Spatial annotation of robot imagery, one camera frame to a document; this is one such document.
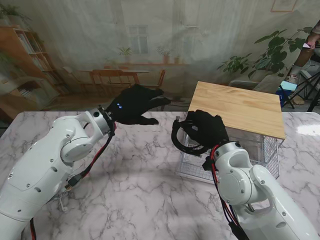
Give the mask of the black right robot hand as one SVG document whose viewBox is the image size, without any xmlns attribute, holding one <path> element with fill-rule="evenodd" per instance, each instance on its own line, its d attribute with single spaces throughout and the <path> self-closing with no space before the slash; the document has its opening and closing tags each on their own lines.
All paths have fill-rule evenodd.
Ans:
<svg viewBox="0 0 320 240">
<path fill-rule="evenodd" d="M 189 111 L 185 120 L 191 121 L 192 125 L 184 127 L 184 131 L 192 140 L 204 147 L 213 148 L 230 141 L 219 115 L 212 116 L 202 110 Z"/>
</svg>

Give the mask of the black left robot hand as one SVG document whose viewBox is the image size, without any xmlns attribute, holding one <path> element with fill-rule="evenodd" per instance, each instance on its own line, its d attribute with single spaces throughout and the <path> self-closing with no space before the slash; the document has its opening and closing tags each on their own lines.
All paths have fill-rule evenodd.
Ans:
<svg viewBox="0 0 320 240">
<path fill-rule="evenodd" d="M 163 94 L 161 89 L 149 89 L 135 84 L 124 89 L 106 108 L 106 112 L 113 121 L 124 125 L 158 125 L 158 120 L 146 118 L 143 114 L 150 109 L 170 104 L 171 100 Z"/>
</svg>

